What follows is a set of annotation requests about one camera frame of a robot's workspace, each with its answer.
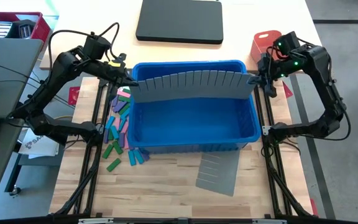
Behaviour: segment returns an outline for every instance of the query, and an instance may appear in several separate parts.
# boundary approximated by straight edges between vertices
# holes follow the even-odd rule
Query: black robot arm
[[[87,37],[84,47],[78,46],[59,54],[48,78],[12,116],[24,119],[34,134],[47,136],[60,144],[65,144],[69,134],[80,135],[88,144],[95,145],[102,137],[92,122],[77,124],[55,120],[44,114],[44,108],[64,84],[74,80],[82,72],[106,80],[115,88],[137,85],[127,75],[124,54],[114,63],[98,61],[110,47],[111,44],[105,38],[92,33]]]
[[[271,126],[268,132],[269,143],[276,144],[299,135],[325,138],[339,129],[346,106],[335,87],[336,81],[331,78],[331,57],[327,50],[309,43],[301,46],[294,32],[278,38],[270,49],[272,51],[262,54],[258,62],[259,84],[266,94],[276,97],[273,81],[303,70],[312,79],[325,111],[319,119],[310,123],[277,123]],[[274,51],[278,60],[273,60]]]

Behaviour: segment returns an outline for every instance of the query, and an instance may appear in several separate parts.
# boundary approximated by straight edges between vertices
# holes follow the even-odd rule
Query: wooden tabletop
[[[244,1],[246,4],[223,2],[224,42],[214,46],[139,42],[135,38],[135,29],[140,4],[135,2],[140,1],[130,1],[133,7],[129,7],[127,1],[92,2],[74,5],[76,10],[80,11],[85,11],[84,7],[88,7],[86,17],[62,12],[55,31],[74,29],[100,33],[110,23],[118,21],[121,25],[120,34],[113,51],[116,54],[128,54],[126,62],[129,68],[139,62],[239,59],[245,61],[248,69],[255,69],[256,65],[249,56],[252,38],[255,33],[270,29],[279,30],[283,34],[295,30],[300,38],[321,44],[304,0],[249,0]],[[273,11],[281,12],[290,6],[297,9],[291,11],[294,13],[292,15],[272,14]],[[71,34],[58,34],[52,41],[52,52],[56,56],[62,51],[83,44],[84,39]],[[41,66],[47,68],[48,62],[44,59]],[[73,122],[91,120],[98,82],[96,78],[83,79]],[[282,82],[276,82],[275,86],[278,96],[271,100],[275,122],[291,124]],[[266,213],[273,214],[261,148],[259,141],[248,144],[241,150],[233,197],[195,186],[201,153],[152,155],[151,160],[134,167],[129,164],[127,153],[101,159],[92,214],[102,212],[104,217],[151,218],[262,218]],[[300,155],[297,150],[284,144],[280,145],[280,149],[287,185],[305,210],[311,213]],[[76,189],[84,153],[85,144],[82,142],[65,151],[50,212],[61,208]],[[108,172],[107,166],[117,157],[121,158],[121,164]],[[276,188],[280,208],[284,211],[281,191],[277,185]],[[88,187],[84,192],[82,209],[85,207],[87,193]]]

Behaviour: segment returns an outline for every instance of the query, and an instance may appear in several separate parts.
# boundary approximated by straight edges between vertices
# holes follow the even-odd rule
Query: red basket
[[[42,17],[41,12],[0,12],[1,22],[15,22],[20,19],[17,16],[38,16],[37,22],[35,23],[34,30],[31,33],[30,39],[40,39],[46,42],[50,28]]]
[[[266,52],[266,49],[271,47],[274,40],[277,40],[279,37],[281,37],[281,32],[277,30],[270,30],[256,34],[251,48],[251,57],[254,59],[254,62],[258,63],[260,60],[260,54]],[[278,59],[276,55],[273,55],[273,58],[275,60]]]

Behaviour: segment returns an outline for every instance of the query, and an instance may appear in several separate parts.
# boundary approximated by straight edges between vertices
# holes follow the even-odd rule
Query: white paper
[[[28,129],[19,153],[33,156],[54,156],[57,154],[58,147],[57,142],[45,136],[36,136],[31,129]]]

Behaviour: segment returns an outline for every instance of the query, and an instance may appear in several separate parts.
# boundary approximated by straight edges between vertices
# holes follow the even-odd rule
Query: blue plastic bin
[[[146,80],[194,70],[246,72],[238,60],[139,63],[132,77]],[[149,153],[242,149],[260,137],[252,95],[247,100],[189,98],[135,103],[131,99],[128,143]]]

